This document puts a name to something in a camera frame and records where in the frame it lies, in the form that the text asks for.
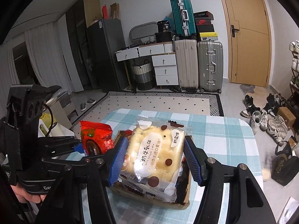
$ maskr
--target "light blue tablecloth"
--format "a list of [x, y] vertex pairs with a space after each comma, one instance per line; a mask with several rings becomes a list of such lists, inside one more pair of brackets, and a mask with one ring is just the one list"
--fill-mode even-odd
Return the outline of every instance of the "light blue tablecloth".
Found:
[[[222, 164], [237, 166], [239, 163], [245, 163], [263, 188], [261, 163], [255, 137], [251, 127], [243, 120], [218, 116], [119, 109], [108, 114], [101, 122], [111, 126], [114, 138], [119, 130], [132, 130], [136, 124], [137, 115], [174, 120], [183, 125], [192, 126], [192, 138], [197, 147], [204, 149], [209, 157], [216, 158]], [[69, 159], [71, 160], [73, 157], [80, 159], [80, 156], [76, 156], [75, 153]], [[116, 222], [118, 224], [193, 223], [204, 187], [199, 187], [193, 179], [191, 181], [190, 206], [185, 210], [165, 209], [143, 204], [114, 194], [107, 189]], [[228, 196], [229, 184], [224, 184], [218, 223], [226, 221]], [[83, 191], [82, 197], [85, 223], [90, 224], [86, 190]]]

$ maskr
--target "packaged bread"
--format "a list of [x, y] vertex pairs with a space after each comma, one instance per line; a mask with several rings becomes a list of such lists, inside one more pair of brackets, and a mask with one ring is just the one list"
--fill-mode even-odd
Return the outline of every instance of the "packaged bread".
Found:
[[174, 127], [138, 116], [120, 173], [122, 182], [144, 194], [174, 202], [184, 139], [191, 133], [190, 127]]

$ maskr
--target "silver suitcase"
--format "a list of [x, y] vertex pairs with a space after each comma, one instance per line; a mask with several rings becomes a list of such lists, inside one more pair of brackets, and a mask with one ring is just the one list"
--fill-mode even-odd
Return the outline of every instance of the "silver suitcase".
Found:
[[176, 40], [174, 46], [180, 88], [198, 88], [197, 41]]
[[197, 44], [200, 92], [221, 93], [223, 80], [223, 46], [219, 41], [201, 41]]

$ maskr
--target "wooden door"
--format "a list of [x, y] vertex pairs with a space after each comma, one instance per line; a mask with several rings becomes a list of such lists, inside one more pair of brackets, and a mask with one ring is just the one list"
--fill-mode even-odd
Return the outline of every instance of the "wooden door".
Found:
[[225, 3], [231, 29], [231, 82], [265, 87], [271, 35], [264, 1], [225, 0]]

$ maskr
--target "human hand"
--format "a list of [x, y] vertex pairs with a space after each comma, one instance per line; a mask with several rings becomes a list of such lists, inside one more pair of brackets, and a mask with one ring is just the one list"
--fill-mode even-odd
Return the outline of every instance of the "human hand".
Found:
[[46, 195], [28, 194], [26, 190], [19, 183], [17, 183], [17, 186], [11, 185], [11, 188], [13, 189], [16, 197], [21, 203], [26, 203], [26, 200], [34, 203], [39, 203], [40, 201], [44, 201], [46, 197]]

